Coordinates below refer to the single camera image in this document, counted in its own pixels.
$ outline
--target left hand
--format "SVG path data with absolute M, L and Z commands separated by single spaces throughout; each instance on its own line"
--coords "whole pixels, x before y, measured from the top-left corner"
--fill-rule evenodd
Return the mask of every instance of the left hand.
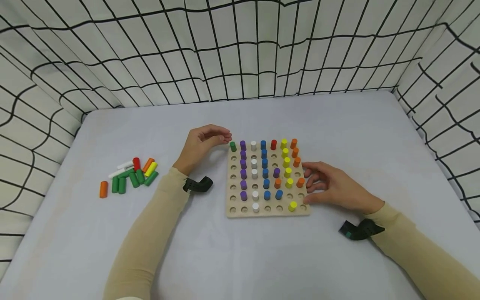
M 228 144 L 231 140 L 230 130 L 221 126 L 209 124 L 194 128 L 188 133 L 185 146 L 173 167 L 189 176 L 212 147 Z

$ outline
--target finger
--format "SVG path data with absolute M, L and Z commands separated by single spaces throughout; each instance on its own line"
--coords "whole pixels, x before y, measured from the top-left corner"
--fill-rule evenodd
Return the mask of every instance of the finger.
M 324 173 L 326 176 L 330 176 L 333 172 L 338 170 L 337 168 L 327 163 L 324 163 L 323 161 L 317 161 L 317 162 L 306 161 L 306 162 L 303 162 L 302 165 L 304 168 L 320 171 Z
M 224 143 L 225 143 L 225 137 L 223 135 L 216 135 L 206 139 L 202 143 L 202 145 L 204 145 L 205 150 L 208 151 L 210 150 L 210 148 L 215 147 L 217 145 L 224 144 Z
M 209 133 L 204 134 L 204 139 L 208 139 L 209 137 L 212 137 L 212 136 L 215 136 L 215 135 L 223 135 L 225 138 L 231 138 L 232 137 L 231 133 L 223 134 L 221 132 L 213 131 L 213 132 L 209 132 Z
M 203 134 L 208 134 L 210 132 L 217 132 L 218 134 L 226 135 L 226 134 L 230 133 L 230 130 L 228 130 L 227 128 L 222 127 L 222 126 L 213 125 L 213 124 L 208 124 L 208 125 L 196 128 L 196 129 L 198 130 L 198 132 L 201 132 Z
M 313 175 L 310 176 L 310 178 L 308 178 L 306 187 L 309 188 L 312 184 L 316 183 L 319 180 L 320 174 L 318 172 L 315 172 Z
M 307 188 L 307 192 L 311 193 L 317 190 L 326 191 L 328 189 L 328 185 L 325 182 L 318 182 L 311 187 Z
M 307 195 L 303 198 L 303 203 L 305 204 L 312 204 L 312 203 L 328 203 L 330 202 L 330 192 L 316 192 L 310 195 Z
M 312 169 L 306 169 L 305 172 L 303 173 L 303 176 L 305 178 L 309 177 L 313 173 Z

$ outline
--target orange peg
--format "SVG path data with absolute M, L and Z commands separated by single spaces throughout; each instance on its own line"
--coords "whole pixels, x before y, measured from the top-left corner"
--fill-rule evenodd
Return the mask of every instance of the orange peg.
M 298 167 L 300 165 L 300 157 L 296 157 L 293 161 L 293 166 Z
M 280 178 L 275 179 L 275 188 L 279 189 L 282 185 L 282 180 Z
M 147 160 L 147 163 L 144 165 L 143 169 L 142 169 L 142 172 L 145 173 L 147 172 L 148 168 L 150 167 L 150 165 L 154 162 L 155 160 L 153 158 L 149 158 Z
M 297 148 L 297 139 L 292 139 L 292 143 L 290 144 L 290 149 Z
M 304 183 L 305 183 L 305 179 L 299 178 L 299 181 L 297 181 L 297 188 L 301 188 Z
M 299 155 L 299 149 L 298 148 L 293 149 L 292 158 L 296 158 L 298 155 Z
M 100 198 L 106 198 L 108 194 L 108 182 L 102 181 L 100 183 Z

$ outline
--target white table surface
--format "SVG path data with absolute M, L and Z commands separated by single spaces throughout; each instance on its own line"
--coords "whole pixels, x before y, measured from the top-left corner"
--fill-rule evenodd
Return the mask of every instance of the white table surface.
M 100 181 L 133 156 L 154 157 L 164 175 L 188 130 L 207 123 L 231 129 L 237 142 L 297 138 L 302 160 L 344 169 L 480 277 L 480 232 L 394 96 L 348 93 L 91 113 L 0 283 L 0 299 L 101 299 L 158 180 L 107 199 L 98 198 Z M 315 206 L 307 217 L 227 219 L 226 173 L 226 151 L 216 149 L 192 174 L 214 185 L 187 205 L 154 299 L 420 298 L 369 240 L 337 232 L 346 219 L 359 221 L 353 213 Z

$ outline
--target beige sleeve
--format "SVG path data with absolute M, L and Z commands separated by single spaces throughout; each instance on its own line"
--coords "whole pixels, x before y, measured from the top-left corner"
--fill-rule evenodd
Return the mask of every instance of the beige sleeve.
M 123 241 L 103 292 L 104 300 L 150 299 L 150 288 L 165 245 L 188 201 L 187 176 L 176 168 L 165 175 Z
M 480 297 L 480 281 L 402 213 L 385 203 L 378 212 L 365 217 L 385 228 L 372 240 L 408 273 L 426 299 Z

